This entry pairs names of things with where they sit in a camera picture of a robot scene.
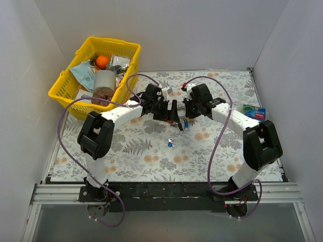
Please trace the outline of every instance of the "blue and white small object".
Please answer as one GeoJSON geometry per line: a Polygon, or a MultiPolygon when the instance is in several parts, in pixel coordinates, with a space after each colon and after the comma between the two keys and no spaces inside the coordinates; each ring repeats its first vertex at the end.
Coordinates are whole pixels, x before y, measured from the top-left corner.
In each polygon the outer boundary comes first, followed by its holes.
{"type": "Polygon", "coordinates": [[[188,120],[184,119],[184,127],[188,128],[188,120]]]}
{"type": "Polygon", "coordinates": [[[174,139],[172,139],[172,138],[168,139],[168,147],[172,148],[173,142],[174,142],[174,139]]]}

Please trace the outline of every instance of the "brown object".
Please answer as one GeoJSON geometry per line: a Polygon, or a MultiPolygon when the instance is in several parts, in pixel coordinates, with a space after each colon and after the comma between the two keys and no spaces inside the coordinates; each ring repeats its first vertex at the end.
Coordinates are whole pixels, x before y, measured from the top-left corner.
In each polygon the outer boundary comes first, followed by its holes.
{"type": "MultiPolygon", "coordinates": [[[[101,87],[93,94],[93,97],[98,97],[105,100],[111,100],[114,93],[115,93],[114,90],[112,90],[110,87],[101,87]]],[[[97,99],[92,99],[92,104],[96,104],[104,107],[109,105],[108,102],[104,102],[97,99]]]]}

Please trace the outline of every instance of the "table surface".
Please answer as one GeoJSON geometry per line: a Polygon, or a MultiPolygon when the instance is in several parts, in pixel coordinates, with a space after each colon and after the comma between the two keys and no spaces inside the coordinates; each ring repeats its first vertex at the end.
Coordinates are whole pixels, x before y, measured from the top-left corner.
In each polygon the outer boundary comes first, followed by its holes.
{"type": "MultiPolygon", "coordinates": [[[[178,101],[179,116],[184,118],[185,93],[182,84],[197,76],[210,76],[219,80],[233,100],[233,107],[242,104],[259,106],[248,71],[192,71],[192,72],[149,72],[146,75],[158,80],[162,87],[172,87],[172,99],[178,101]]],[[[149,80],[139,77],[135,92],[144,91],[149,80]]],[[[195,84],[208,85],[214,98],[228,101],[221,87],[209,79],[197,79],[195,84]]],[[[67,149],[86,164],[77,136],[83,125],[69,115],[64,127],[63,143],[67,149]]],[[[111,182],[205,182],[207,165],[223,125],[200,116],[180,131],[168,123],[152,120],[152,114],[135,118],[115,130],[112,146],[105,157],[105,171],[111,182]],[[168,147],[168,139],[174,139],[174,147],[168,147]]],[[[227,129],[214,156],[211,180],[226,182],[243,163],[242,140],[227,129]]],[[[53,165],[51,182],[82,182],[86,173],[75,164],[60,147],[53,165]]],[[[258,176],[261,181],[282,181],[277,162],[271,164],[258,176]]]]}

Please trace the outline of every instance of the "light blue plastic bag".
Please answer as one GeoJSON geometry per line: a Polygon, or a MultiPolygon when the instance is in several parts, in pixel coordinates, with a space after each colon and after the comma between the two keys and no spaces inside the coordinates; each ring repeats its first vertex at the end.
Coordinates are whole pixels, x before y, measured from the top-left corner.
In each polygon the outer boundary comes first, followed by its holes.
{"type": "Polygon", "coordinates": [[[93,93],[93,87],[95,82],[95,74],[97,72],[96,67],[90,65],[90,60],[82,62],[78,66],[71,67],[70,71],[76,78],[76,80],[83,85],[86,90],[93,93]]]}

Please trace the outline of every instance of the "small blue object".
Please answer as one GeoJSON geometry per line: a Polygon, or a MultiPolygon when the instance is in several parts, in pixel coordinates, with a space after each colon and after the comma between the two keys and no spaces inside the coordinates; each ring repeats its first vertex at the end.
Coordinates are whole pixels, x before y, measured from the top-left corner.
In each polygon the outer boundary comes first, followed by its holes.
{"type": "Polygon", "coordinates": [[[187,121],[187,119],[184,119],[184,127],[188,128],[188,121],[187,121]]]}

